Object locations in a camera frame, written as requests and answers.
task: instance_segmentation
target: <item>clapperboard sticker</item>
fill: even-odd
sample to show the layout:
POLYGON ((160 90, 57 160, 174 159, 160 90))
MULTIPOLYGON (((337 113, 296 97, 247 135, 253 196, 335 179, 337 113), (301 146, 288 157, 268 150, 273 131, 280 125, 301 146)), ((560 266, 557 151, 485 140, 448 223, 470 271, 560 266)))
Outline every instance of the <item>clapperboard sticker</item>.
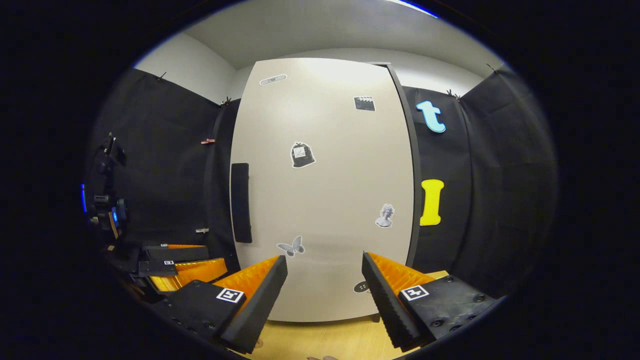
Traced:
POLYGON ((224 288, 218 294, 216 299, 229 301, 229 302, 238 302, 238 301, 240 301, 240 298, 242 297, 243 294, 244 294, 244 292, 239 291, 239 290, 233 290, 233 289, 224 288))
POLYGON ((416 285, 412 288, 404 289, 403 291, 401 291, 401 293, 409 301, 413 301, 415 299, 419 299, 421 297, 425 297, 429 295, 429 293, 420 285, 416 285))
POLYGON ((373 96, 356 96, 353 98, 353 102, 358 110, 376 111, 373 96))

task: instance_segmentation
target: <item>butterfly sticker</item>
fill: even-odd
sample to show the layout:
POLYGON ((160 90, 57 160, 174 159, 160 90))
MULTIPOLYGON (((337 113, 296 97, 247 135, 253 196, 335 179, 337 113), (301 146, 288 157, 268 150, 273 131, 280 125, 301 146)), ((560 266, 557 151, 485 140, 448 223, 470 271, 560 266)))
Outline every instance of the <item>butterfly sticker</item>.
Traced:
POLYGON ((302 246, 302 235, 296 236, 296 238, 293 239, 292 245, 280 243, 276 246, 284 250, 287 253, 287 256, 290 256, 292 258, 296 255, 296 253, 304 254, 305 252, 305 248, 304 246, 302 246))

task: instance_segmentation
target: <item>black fabric backdrop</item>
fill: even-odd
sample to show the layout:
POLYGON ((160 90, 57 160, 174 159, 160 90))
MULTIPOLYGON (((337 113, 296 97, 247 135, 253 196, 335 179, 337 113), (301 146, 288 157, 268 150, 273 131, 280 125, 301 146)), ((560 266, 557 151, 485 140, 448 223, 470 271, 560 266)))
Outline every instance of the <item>black fabric backdrop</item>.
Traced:
MULTIPOLYGON (((420 226, 412 267, 421 272, 451 270, 467 226, 471 202, 471 162, 467 126, 455 97, 432 90, 403 86, 413 117, 420 151, 422 180, 437 179, 440 190, 438 225, 420 226), (440 109, 443 133, 430 130, 416 105, 431 101, 440 109)), ((424 209, 424 190, 420 208, 424 209)))
POLYGON ((558 199, 557 161, 541 106, 507 67, 460 101, 467 124, 473 196, 451 272, 507 295, 531 272, 558 199))
MULTIPOLYGON (((129 203, 127 243, 203 244, 207 227, 204 168, 218 105, 181 86, 131 69, 113 89, 95 122, 89 154, 109 132, 127 153, 116 166, 116 195, 129 203)), ((87 198, 102 190, 88 159, 87 198)))
MULTIPOLYGON (((422 180, 444 182, 438 225, 420 226, 413 267, 447 270, 490 296, 531 271, 557 200, 550 134, 532 93, 508 68, 460 100, 403 87, 416 130, 422 180), (443 133, 416 105, 440 108, 443 133)), ((132 69, 105 103, 91 151, 112 131, 128 153, 115 188, 129 201, 127 241, 201 243, 239 270, 229 206, 229 159, 240 100, 221 108, 132 69), (216 143, 201 145, 205 138, 216 143), (198 234, 195 229, 208 227, 198 234)), ((95 184, 88 182, 88 196, 95 184)), ((424 192, 421 208, 424 207, 424 192)))

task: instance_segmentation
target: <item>trash bag sticker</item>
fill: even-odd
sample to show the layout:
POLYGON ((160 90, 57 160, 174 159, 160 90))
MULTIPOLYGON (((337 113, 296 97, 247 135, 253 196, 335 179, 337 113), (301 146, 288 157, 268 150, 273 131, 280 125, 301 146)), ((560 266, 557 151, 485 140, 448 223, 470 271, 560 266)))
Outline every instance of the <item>trash bag sticker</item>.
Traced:
POLYGON ((295 142, 291 147, 291 161, 293 168, 307 167, 316 162, 311 153, 311 147, 303 142, 295 142))
POLYGON ((353 98, 353 102, 358 110, 376 111, 373 96, 356 96, 353 98))
POLYGON ((391 204, 384 204, 380 210, 380 217, 376 220, 376 225, 380 227, 391 227, 391 217, 395 212, 396 211, 391 204))
POLYGON ((356 284, 356 286, 353 287, 353 292, 360 294, 360 293, 371 293, 371 291, 369 290, 369 284, 367 284, 366 281, 360 281, 359 283, 356 284))
POLYGON ((279 243, 276 246, 280 250, 284 250, 285 253, 287 254, 287 256, 289 256, 290 258, 293 258, 296 254, 304 254, 305 253, 305 247, 302 246, 302 235, 296 236, 296 238, 293 239, 293 244, 291 244, 291 245, 279 243))

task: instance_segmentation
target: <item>door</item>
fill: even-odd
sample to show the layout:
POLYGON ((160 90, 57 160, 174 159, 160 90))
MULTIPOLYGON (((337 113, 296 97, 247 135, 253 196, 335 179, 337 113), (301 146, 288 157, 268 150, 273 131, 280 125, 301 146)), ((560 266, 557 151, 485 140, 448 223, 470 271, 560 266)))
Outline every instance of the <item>door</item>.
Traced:
POLYGON ((237 114, 234 163, 248 164, 252 242, 236 242, 240 266, 287 254, 289 275, 269 319, 377 313, 371 294, 356 287, 362 252, 405 263, 414 214, 409 133, 388 69, 257 62, 237 114))

